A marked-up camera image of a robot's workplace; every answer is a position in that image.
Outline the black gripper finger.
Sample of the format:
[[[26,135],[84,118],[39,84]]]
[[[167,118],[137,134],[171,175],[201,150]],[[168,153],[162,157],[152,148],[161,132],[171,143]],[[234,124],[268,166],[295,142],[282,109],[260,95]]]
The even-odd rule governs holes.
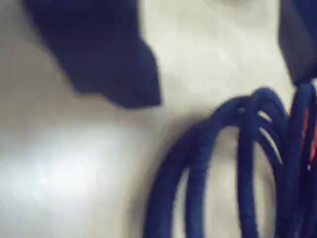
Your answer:
[[[26,0],[44,44],[73,87],[124,108],[161,104],[154,54],[141,36],[136,0]]]
[[[317,2],[281,0],[278,43],[294,85],[317,77]]]

